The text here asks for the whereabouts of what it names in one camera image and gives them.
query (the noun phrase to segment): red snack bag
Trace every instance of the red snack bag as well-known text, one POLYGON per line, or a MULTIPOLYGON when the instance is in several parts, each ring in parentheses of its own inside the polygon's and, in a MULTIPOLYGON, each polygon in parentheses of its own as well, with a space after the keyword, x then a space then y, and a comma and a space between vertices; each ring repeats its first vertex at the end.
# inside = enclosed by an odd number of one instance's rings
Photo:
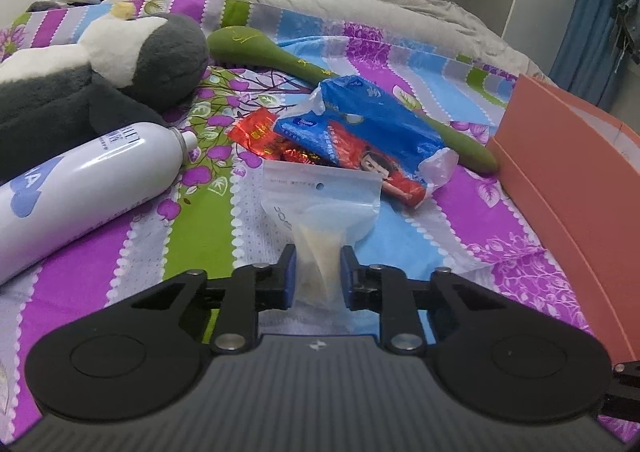
POLYGON ((254 154, 274 161, 322 164, 320 157, 273 132, 278 117, 264 107, 243 117, 226 135, 254 154))
POLYGON ((329 121, 327 130, 342 168, 377 172, 382 176, 382 189, 410 207, 424 201, 427 190, 418 181, 405 176, 393 158, 354 136, 337 121, 329 121))

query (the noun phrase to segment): orange box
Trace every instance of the orange box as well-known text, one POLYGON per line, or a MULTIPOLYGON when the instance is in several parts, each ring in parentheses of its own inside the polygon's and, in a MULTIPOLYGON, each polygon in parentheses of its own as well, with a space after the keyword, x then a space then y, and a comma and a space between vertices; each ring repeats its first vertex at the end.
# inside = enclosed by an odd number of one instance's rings
POLYGON ((640 137, 521 76, 488 147, 502 186, 558 260, 613 362, 640 359, 640 137))

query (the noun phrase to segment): blue snack package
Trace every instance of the blue snack package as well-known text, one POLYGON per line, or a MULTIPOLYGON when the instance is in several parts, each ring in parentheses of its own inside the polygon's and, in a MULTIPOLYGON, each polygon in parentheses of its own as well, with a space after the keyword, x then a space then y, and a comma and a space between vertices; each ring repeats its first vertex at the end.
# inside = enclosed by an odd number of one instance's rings
POLYGON ((322 81, 273 130, 340 167, 379 173, 383 190, 411 207, 458 162, 428 123, 360 76, 322 81))

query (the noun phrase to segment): green wooden handle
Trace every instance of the green wooden handle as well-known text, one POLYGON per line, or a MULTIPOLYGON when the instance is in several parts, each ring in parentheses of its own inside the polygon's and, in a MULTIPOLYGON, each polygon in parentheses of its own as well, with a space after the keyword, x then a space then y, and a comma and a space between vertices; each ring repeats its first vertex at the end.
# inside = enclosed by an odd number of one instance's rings
MULTIPOLYGON (((216 61, 240 66, 270 67, 313 86, 318 86, 327 78, 339 76, 287 53, 262 31, 251 27, 230 26, 213 31, 207 38, 207 45, 211 57, 216 61)), ((486 147, 424 112, 418 112, 418 115, 440 134, 444 145, 458 153, 461 165, 482 175, 498 171, 498 162, 486 147)))

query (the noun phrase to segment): blue curtain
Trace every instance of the blue curtain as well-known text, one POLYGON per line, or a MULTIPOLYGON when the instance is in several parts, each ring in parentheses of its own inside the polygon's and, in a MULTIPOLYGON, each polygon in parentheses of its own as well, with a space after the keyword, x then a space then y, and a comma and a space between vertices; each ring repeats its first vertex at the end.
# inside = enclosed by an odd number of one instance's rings
POLYGON ((604 110, 611 108, 620 50, 612 37, 614 0, 576 0, 549 77, 564 90, 604 110))

